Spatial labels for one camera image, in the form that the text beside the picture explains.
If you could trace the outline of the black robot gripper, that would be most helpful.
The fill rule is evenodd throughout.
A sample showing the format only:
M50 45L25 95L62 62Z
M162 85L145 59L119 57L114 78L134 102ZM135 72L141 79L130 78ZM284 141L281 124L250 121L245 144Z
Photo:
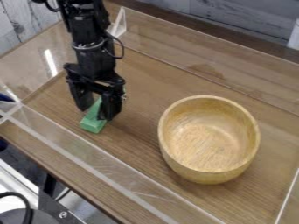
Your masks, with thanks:
M114 44L73 45L78 62L66 63L70 92L78 108L86 111L102 95L98 119L111 121L121 113L125 101L126 80L117 72L118 60Z

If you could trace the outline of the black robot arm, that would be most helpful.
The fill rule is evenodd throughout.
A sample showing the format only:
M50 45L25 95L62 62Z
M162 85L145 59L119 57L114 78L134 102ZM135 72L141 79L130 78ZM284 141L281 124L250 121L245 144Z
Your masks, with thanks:
M111 23L103 0L57 0L57 8L50 0L33 1L61 13L71 35L78 62L63 67L77 106L87 110L95 103L94 94L99 94L98 119L111 121L122 111L126 95L126 80L117 72L117 60L125 55L115 55L119 39L109 33Z

